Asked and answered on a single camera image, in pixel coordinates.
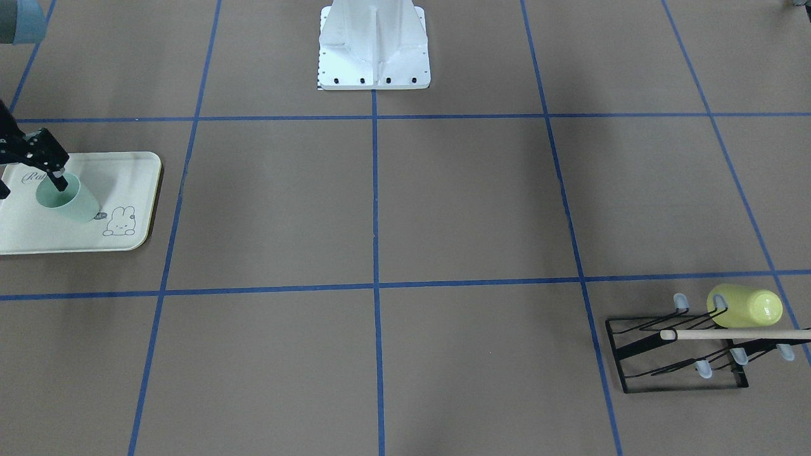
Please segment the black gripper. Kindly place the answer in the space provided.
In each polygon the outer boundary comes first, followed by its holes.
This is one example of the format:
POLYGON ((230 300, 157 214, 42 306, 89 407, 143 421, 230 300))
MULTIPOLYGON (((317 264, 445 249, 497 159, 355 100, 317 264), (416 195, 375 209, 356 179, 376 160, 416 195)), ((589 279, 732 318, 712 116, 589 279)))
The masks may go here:
POLYGON ((23 164, 44 172, 59 193, 69 185, 65 165, 69 155, 46 128, 26 134, 1 102, 1 164, 23 164))

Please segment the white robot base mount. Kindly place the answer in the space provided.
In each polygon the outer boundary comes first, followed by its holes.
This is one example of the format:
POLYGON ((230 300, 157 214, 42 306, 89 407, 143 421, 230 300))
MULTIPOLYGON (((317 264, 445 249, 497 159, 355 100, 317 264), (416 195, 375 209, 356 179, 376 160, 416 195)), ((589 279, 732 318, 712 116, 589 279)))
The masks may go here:
POLYGON ((398 91, 431 85, 428 26, 411 1, 334 1, 319 14, 317 87, 398 91))

